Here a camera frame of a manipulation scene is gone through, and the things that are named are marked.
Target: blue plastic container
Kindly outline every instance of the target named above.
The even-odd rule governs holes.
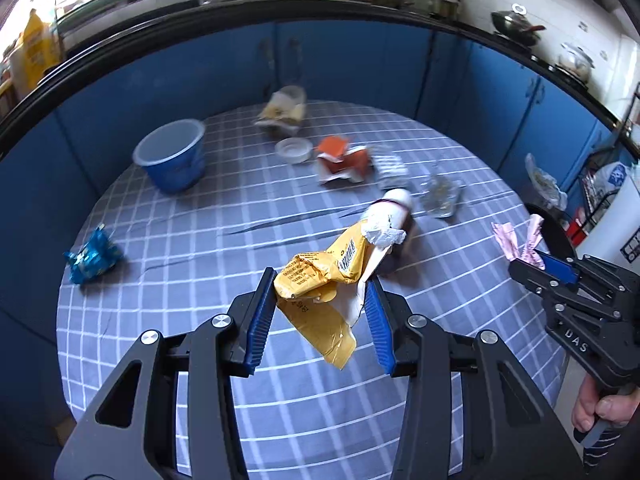
[[[133,150],[133,162],[144,168],[158,189],[177,193],[204,174],[204,124],[183,119],[153,130]]]

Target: pink crumpled paper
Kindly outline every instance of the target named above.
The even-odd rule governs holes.
[[[518,239],[516,238],[516,232],[513,230],[511,223],[492,223],[491,227],[494,229],[495,239],[498,240],[502,252],[510,262],[519,258],[534,267],[544,270],[545,263],[535,251],[536,246],[542,241],[542,234],[540,234],[542,222],[542,216],[530,216],[529,225],[527,227],[527,239],[524,242],[524,248],[522,249],[522,254],[520,254],[520,256],[518,256]]]

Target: yellow detergent bottle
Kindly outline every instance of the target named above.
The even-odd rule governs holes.
[[[36,88],[47,68],[60,62],[58,46],[54,41],[49,25],[31,9],[29,21],[22,35],[24,44],[24,70],[29,91]]]

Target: silver screw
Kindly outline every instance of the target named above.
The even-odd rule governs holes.
[[[218,314],[211,320],[211,324],[216,328],[224,328],[231,324],[231,316],[227,314]]]
[[[152,345],[156,341],[158,341],[158,332],[155,330],[147,330],[140,336],[140,341],[142,341],[143,345]]]
[[[422,328],[427,324],[427,318],[425,318],[422,314],[413,314],[409,316],[409,319],[406,320],[409,326],[414,328]]]
[[[498,335],[491,330],[482,330],[480,333],[480,341],[492,345],[498,342]]]

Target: round table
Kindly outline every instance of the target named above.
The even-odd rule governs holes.
[[[288,166],[274,142],[252,125],[261,106],[206,120],[207,173],[187,192],[164,196],[131,166],[96,203],[76,240],[103,222],[126,255],[85,287],[63,277],[58,355],[63,389],[82,416],[132,342],[149,328],[165,336],[194,330],[254,290],[265,267],[281,269],[297,253],[324,250],[380,198],[375,179],[323,187],[313,164]],[[414,190],[439,160],[465,183],[452,219],[433,219],[415,203],[416,228],[402,266],[383,279],[412,310],[450,332],[495,330],[553,404],[564,357],[544,331],[539,298],[508,275],[491,222],[512,222],[522,242],[529,217],[518,196],[482,160],[423,124],[339,102],[309,102],[300,136],[384,143],[410,169]],[[232,381],[246,465],[252,478],[373,480],[391,471],[406,380],[383,375],[366,317],[354,326],[358,347],[344,370],[318,352],[276,310],[261,366]],[[180,376],[178,468],[188,472],[187,377]],[[450,465],[462,453],[460,377],[452,377]]]

